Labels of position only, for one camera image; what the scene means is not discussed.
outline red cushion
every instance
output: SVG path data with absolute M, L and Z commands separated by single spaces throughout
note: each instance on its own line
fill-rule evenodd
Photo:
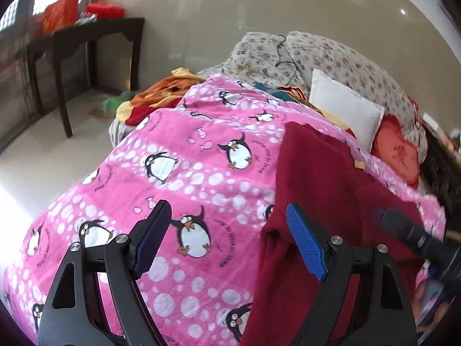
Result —
M 389 165 L 408 185 L 418 187 L 418 151 L 403 137 L 395 116 L 384 116 L 373 142 L 372 154 Z

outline penguin beak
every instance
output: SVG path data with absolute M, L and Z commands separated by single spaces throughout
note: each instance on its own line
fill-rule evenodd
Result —
M 186 227 L 187 231 L 190 231 L 191 229 L 195 229 L 195 226 L 192 224 L 192 221 L 188 221 L 184 224 Z

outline silver bolt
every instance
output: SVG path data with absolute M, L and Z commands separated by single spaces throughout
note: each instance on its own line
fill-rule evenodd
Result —
M 378 244 L 377 245 L 377 250 L 379 252 L 382 252 L 383 254 L 385 254 L 387 251 L 389 251 L 389 249 L 387 248 L 386 245 L 383 245 L 383 244 Z
M 126 234 L 119 234 L 115 237 L 115 241 L 117 243 L 125 243 L 128 240 L 128 235 Z
M 333 237 L 331 237 L 331 243 L 334 245 L 342 245 L 343 242 L 343 239 L 339 235 L 333 235 Z
M 80 249 L 80 246 L 82 246 L 82 245 L 80 244 L 80 242 L 74 242 L 74 243 L 72 243 L 72 245 L 71 245 L 71 251 L 72 251 L 72 252 L 78 251 L 78 250 Z

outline beige tiled wall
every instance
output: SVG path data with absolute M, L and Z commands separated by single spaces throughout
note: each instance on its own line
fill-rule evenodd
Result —
M 461 125 L 461 66 L 409 0 L 111 0 L 146 18 L 140 85 L 179 66 L 224 61 L 247 31 L 307 31 L 338 40 L 386 69 L 446 129 Z M 102 83 L 126 87 L 130 44 L 101 40 Z

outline maroon cloth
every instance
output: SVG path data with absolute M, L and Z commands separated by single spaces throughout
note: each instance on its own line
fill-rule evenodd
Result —
M 287 227 L 285 211 L 291 202 L 299 202 L 330 235 L 340 235 L 350 245 L 387 245 L 412 297 L 423 262 L 382 232 L 374 220 L 376 209 L 392 207 L 422 225 L 416 206 L 357 169 L 343 142 L 308 125 L 288 123 L 277 163 L 276 205 L 261 233 L 258 278 L 241 346 L 289 345 L 320 287 L 308 273 Z M 333 338 L 346 332 L 358 278 L 351 277 Z

